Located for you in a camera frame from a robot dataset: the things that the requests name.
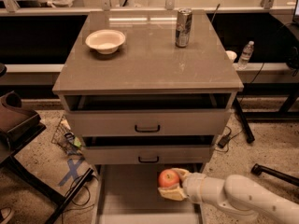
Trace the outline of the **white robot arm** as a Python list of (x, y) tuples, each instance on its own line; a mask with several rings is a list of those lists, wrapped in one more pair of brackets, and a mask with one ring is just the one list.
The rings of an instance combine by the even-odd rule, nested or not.
[(262, 214), (278, 224), (299, 224), (298, 203), (277, 196), (243, 175), (219, 179), (170, 168), (160, 172), (158, 184), (160, 195), (168, 200), (207, 203), (244, 221), (252, 221)]

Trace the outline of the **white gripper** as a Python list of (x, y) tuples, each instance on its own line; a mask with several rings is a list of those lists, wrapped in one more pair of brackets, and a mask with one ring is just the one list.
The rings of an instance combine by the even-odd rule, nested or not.
[(172, 201), (183, 201), (187, 198), (191, 203), (202, 203), (201, 187), (204, 184), (206, 175), (201, 173), (191, 174), (188, 170), (182, 168), (173, 168), (173, 171), (183, 181), (183, 188), (179, 184), (167, 188), (158, 188), (160, 195)]

